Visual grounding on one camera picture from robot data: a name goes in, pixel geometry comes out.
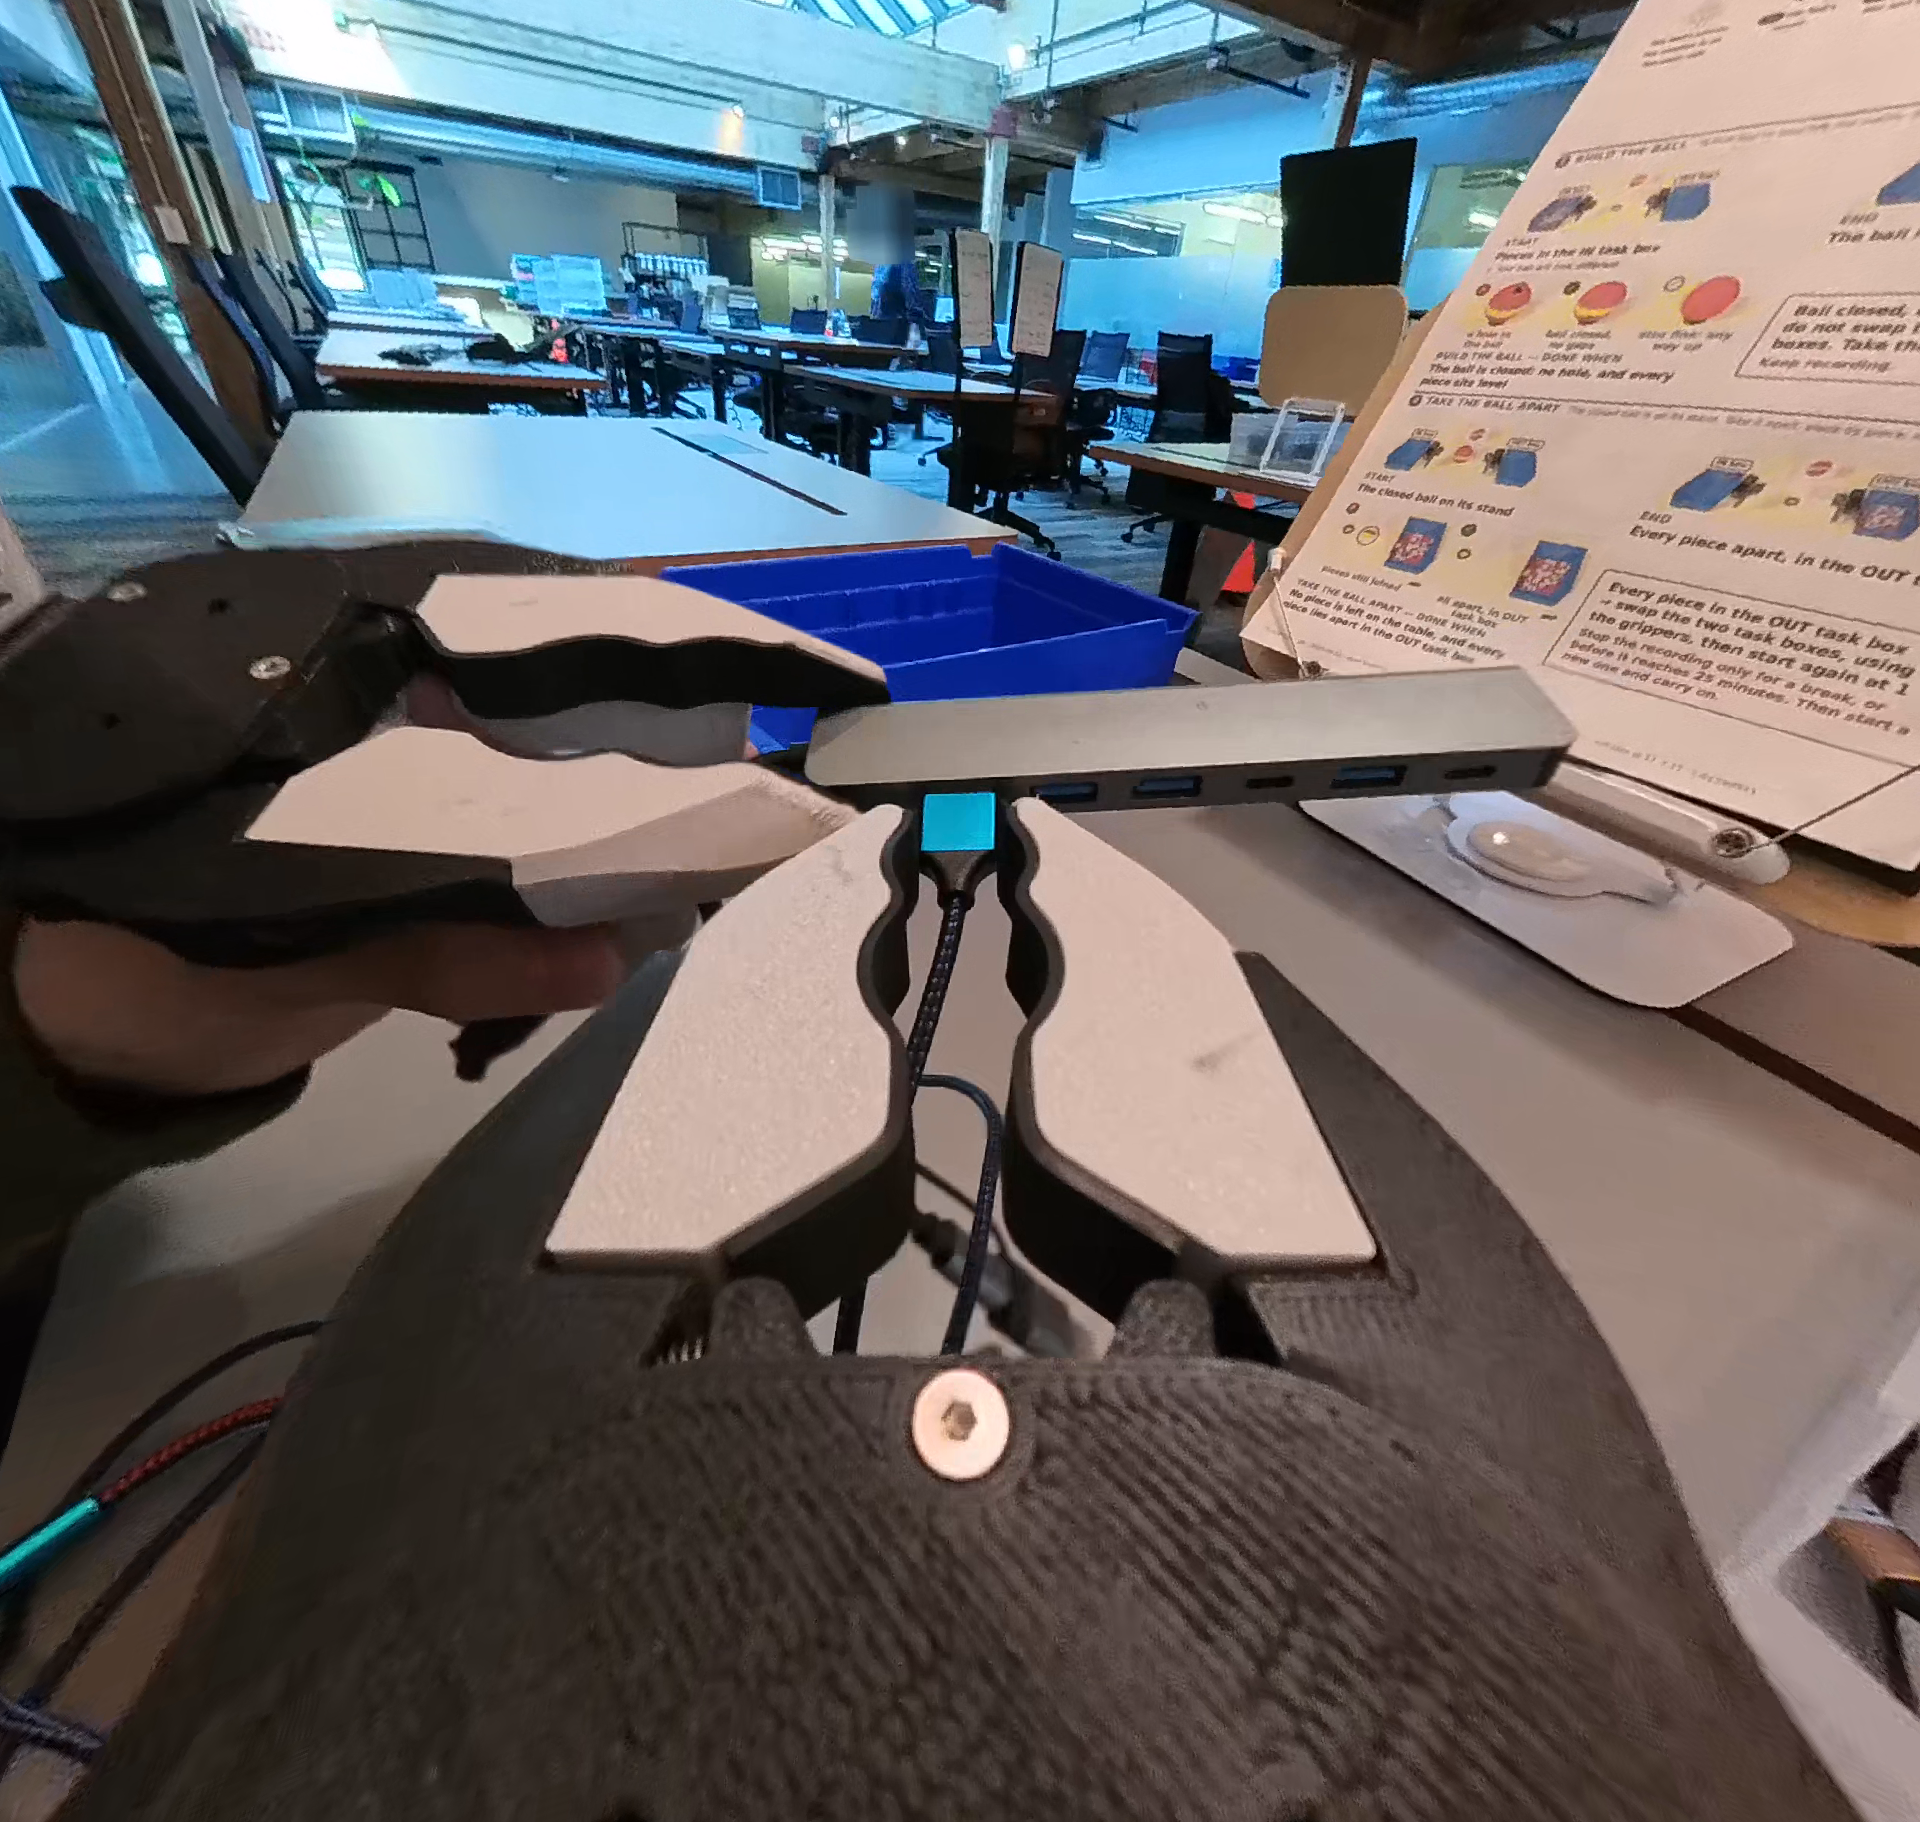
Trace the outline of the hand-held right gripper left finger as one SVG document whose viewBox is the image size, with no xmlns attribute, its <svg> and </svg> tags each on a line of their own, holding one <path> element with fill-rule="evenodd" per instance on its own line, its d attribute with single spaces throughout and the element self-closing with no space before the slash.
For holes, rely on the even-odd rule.
<svg viewBox="0 0 1920 1822">
<path fill-rule="evenodd" d="M 916 865 L 900 806 L 856 816 L 702 929 L 632 1047 L 606 1017 L 542 1068 L 576 1155 L 550 1273 L 765 1280 L 819 1314 L 900 1247 Z"/>
</svg>

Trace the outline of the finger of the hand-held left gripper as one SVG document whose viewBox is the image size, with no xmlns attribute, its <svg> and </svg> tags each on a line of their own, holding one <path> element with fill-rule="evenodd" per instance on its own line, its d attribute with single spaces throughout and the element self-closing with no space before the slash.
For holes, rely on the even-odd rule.
<svg viewBox="0 0 1920 1822">
<path fill-rule="evenodd" d="M 245 840 L 505 863 L 539 923 L 587 926 L 735 896 L 853 821 L 756 760 L 325 760 Z"/>
<path fill-rule="evenodd" d="M 646 577 L 439 577 L 414 608 L 409 687 L 477 722 L 586 706 L 692 711 L 885 706 L 870 659 L 753 608 Z"/>
</svg>

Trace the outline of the brown wooden desk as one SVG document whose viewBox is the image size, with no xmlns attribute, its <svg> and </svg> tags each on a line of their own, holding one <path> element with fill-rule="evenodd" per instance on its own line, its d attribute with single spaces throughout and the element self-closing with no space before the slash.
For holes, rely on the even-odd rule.
<svg viewBox="0 0 1920 1822">
<path fill-rule="evenodd" d="M 1199 612 L 1248 548 L 1263 567 L 1321 485 L 1311 469 L 1241 466 L 1226 444 L 1106 442 L 1090 456 L 1129 469 L 1129 507 L 1166 520 L 1160 595 Z"/>
<path fill-rule="evenodd" d="M 314 367 L 345 405 L 364 412 L 583 416 L 612 387 L 606 376 L 570 363 L 482 357 L 463 338 L 409 343 L 362 327 L 331 330 Z"/>
</svg>

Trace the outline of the white stand base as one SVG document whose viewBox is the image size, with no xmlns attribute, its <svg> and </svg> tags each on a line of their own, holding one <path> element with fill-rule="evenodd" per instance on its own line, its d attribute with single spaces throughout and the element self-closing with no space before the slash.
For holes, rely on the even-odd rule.
<svg viewBox="0 0 1920 1822">
<path fill-rule="evenodd" d="M 1776 915 L 1506 791 L 1308 801 L 1310 821 L 1615 1000 L 1680 1009 L 1787 955 Z"/>
</svg>

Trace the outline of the black monitor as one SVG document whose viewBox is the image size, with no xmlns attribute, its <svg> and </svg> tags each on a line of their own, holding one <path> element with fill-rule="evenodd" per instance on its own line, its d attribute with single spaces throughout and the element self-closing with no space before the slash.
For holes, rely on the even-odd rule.
<svg viewBox="0 0 1920 1822">
<path fill-rule="evenodd" d="M 1285 155 L 1282 287 L 1400 287 L 1411 192 L 1413 137 Z"/>
</svg>

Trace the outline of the blue plastic bin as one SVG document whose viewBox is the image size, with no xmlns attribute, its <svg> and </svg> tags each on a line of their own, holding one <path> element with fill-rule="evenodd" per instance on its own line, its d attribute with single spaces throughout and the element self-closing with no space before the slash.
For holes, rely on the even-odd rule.
<svg viewBox="0 0 1920 1822">
<path fill-rule="evenodd" d="M 876 663 L 900 702 L 1172 682 L 1196 610 L 1021 546 L 681 564 L 692 588 Z"/>
</svg>

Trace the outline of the clear plastic bin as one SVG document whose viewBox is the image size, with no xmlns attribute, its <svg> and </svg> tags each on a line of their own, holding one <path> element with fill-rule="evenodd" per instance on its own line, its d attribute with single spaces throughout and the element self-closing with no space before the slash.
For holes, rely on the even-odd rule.
<svg viewBox="0 0 1920 1822">
<path fill-rule="evenodd" d="M 1918 1816 L 1917 1419 L 1825 1425 L 1724 1567 L 1730 1603 L 1865 1817 Z"/>
</svg>

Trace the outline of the grey USB hub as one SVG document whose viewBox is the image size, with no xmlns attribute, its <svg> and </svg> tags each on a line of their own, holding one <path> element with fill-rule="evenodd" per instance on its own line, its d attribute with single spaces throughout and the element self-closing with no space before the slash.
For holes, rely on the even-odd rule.
<svg viewBox="0 0 1920 1822">
<path fill-rule="evenodd" d="M 819 717 L 801 772 L 860 806 L 1093 813 L 1526 794 L 1574 743 L 1526 672 L 1480 668 L 872 706 Z"/>
</svg>

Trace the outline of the printed instruction sheet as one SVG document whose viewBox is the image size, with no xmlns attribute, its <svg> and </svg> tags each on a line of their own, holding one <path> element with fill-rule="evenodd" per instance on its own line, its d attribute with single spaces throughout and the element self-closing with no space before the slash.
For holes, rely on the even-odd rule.
<svg viewBox="0 0 1920 1822">
<path fill-rule="evenodd" d="M 1918 0 L 1638 0 L 1248 642 L 1917 878 Z"/>
</svg>

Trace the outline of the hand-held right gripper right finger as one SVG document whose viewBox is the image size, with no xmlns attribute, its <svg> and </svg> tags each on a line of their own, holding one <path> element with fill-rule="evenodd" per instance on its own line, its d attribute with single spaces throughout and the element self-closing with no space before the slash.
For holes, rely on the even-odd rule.
<svg viewBox="0 0 1920 1822">
<path fill-rule="evenodd" d="M 1228 937 L 1061 810 L 1006 809 L 1006 1222 L 1053 1282 L 1380 1260 Z"/>
</svg>

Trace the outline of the person's left hand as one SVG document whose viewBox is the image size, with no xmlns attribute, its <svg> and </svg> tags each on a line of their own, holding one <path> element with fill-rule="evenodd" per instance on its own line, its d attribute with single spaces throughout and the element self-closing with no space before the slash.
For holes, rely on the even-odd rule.
<svg viewBox="0 0 1920 1822">
<path fill-rule="evenodd" d="M 13 995 L 65 1077 L 199 1097 L 274 1085 L 392 1013 L 467 1032 L 597 1009 L 695 926 L 695 911 L 576 929 L 425 923 L 295 965 L 217 969 L 118 926 L 30 920 Z"/>
</svg>

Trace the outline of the clear acrylic holder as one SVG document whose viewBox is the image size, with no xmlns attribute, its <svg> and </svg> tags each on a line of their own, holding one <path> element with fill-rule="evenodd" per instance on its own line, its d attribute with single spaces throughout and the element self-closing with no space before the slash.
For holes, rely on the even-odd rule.
<svg viewBox="0 0 1920 1822">
<path fill-rule="evenodd" d="M 1294 486 L 1315 486 L 1329 469 L 1351 417 L 1331 396 L 1286 396 L 1260 448 L 1257 471 Z"/>
</svg>

